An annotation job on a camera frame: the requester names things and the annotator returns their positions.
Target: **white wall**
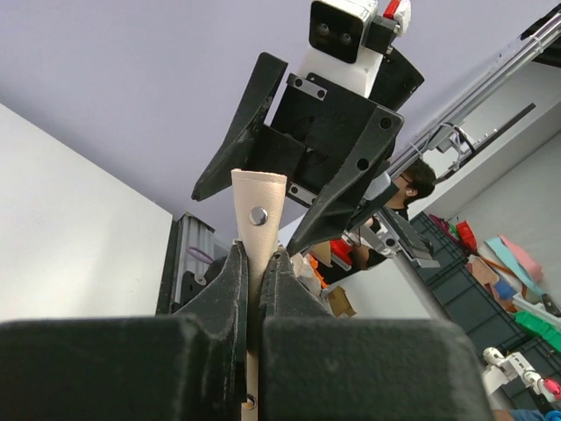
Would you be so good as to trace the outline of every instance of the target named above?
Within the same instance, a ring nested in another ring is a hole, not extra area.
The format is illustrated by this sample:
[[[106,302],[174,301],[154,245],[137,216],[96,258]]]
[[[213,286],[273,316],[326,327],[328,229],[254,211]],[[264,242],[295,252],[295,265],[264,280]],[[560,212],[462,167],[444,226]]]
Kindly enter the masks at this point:
[[[449,181],[439,184],[429,198],[413,203],[410,216],[425,209],[443,218],[453,215],[555,134],[561,112],[559,101],[561,68],[530,63],[519,70],[468,116],[462,127],[474,139],[481,139],[530,103],[536,108]],[[456,157],[453,150],[445,154],[429,151],[423,156],[437,175],[442,175]]]
[[[0,105],[0,322],[153,315],[171,222]]]
[[[462,209],[480,244],[505,235],[543,265],[544,288],[561,303],[561,134]]]
[[[337,285],[346,291],[358,318],[444,318],[440,304],[416,281],[415,270],[402,256],[349,276]]]

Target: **camera lens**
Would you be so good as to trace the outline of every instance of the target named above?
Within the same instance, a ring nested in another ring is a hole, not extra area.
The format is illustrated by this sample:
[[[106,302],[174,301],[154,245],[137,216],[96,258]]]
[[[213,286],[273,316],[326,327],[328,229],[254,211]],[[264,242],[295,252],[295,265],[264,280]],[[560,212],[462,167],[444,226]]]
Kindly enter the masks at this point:
[[[349,35],[348,33],[344,33],[343,35],[341,35],[341,42],[346,45],[349,46],[351,44],[352,38],[351,35]]]
[[[317,33],[322,37],[326,37],[330,34],[330,28],[326,24],[319,24],[317,26]]]

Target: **person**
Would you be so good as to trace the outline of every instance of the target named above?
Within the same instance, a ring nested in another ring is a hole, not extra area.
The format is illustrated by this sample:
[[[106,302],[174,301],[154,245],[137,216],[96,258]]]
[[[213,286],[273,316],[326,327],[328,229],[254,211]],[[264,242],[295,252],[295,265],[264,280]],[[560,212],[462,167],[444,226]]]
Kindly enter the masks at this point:
[[[436,179],[435,172],[429,164],[418,159],[394,180],[398,192],[386,203],[386,206],[408,220],[408,207],[415,200],[428,197],[435,189]],[[384,256],[366,246],[354,246],[351,251],[353,262],[351,270],[345,271],[337,264],[333,264],[332,268],[329,268],[323,263],[319,264],[317,270],[326,283],[332,284],[360,270],[372,268],[385,259]]]
[[[495,421],[545,421],[538,410],[494,410]]]

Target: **gray wall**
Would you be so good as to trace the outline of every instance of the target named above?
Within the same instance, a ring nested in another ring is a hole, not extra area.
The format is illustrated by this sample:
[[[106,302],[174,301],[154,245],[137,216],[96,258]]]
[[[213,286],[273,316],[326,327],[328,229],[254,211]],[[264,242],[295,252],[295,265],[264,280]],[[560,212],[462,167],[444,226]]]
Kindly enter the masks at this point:
[[[458,218],[469,222],[479,244],[501,234],[526,250],[543,265],[545,290],[561,302],[559,159],[561,133],[472,200]]]
[[[530,63],[470,114],[462,127],[474,138],[491,133],[528,104],[536,108],[500,136],[449,181],[437,185],[427,199],[412,204],[410,216],[427,211],[441,218],[455,215],[482,190],[527,156],[535,152],[559,130],[561,113],[561,69]],[[457,158],[450,150],[442,155],[430,151],[425,160],[441,175]]]
[[[405,144],[557,0],[414,2],[396,45],[427,78]],[[227,191],[190,192],[220,145],[259,52],[298,63],[305,0],[3,0],[0,103],[176,216],[236,235]],[[301,210],[287,206],[286,220]]]

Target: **ceiling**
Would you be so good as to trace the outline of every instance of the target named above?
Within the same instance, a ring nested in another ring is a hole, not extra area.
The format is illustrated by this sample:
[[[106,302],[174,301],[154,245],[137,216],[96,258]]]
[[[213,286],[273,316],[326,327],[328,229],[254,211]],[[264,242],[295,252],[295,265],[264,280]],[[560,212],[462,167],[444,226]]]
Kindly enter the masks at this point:
[[[175,216],[190,211],[233,237],[231,191],[202,203],[190,193],[258,54],[275,54],[295,71],[307,47],[309,3],[3,0],[0,103]],[[395,44],[427,82],[401,109],[399,145],[555,5],[414,2],[409,32]],[[287,201],[284,221],[301,212]]]

